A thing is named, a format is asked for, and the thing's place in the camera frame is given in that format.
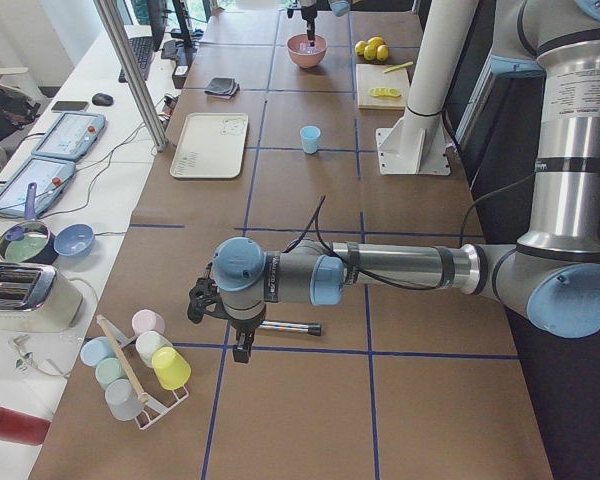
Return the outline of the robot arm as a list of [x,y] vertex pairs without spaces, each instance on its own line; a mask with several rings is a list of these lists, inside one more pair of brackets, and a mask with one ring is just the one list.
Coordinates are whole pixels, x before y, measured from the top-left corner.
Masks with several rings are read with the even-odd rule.
[[[300,0],[300,12],[302,19],[306,22],[306,34],[310,44],[316,39],[315,20],[318,16],[317,0]],[[328,0],[330,10],[336,17],[341,17],[350,11],[351,2],[348,0]]]
[[189,294],[187,315],[225,320],[246,363],[271,303],[339,303],[346,286],[456,288],[558,337],[600,330],[600,1],[500,1],[492,70],[544,76],[528,231],[512,244],[442,246],[300,238],[282,251],[233,237]]

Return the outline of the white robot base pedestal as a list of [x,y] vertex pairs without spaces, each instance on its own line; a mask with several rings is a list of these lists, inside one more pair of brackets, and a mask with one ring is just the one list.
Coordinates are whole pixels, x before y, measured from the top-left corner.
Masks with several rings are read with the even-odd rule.
[[444,104],[471,27],[477,0],[431,2],[404,115],[376,130],[383,175],[448,175]]

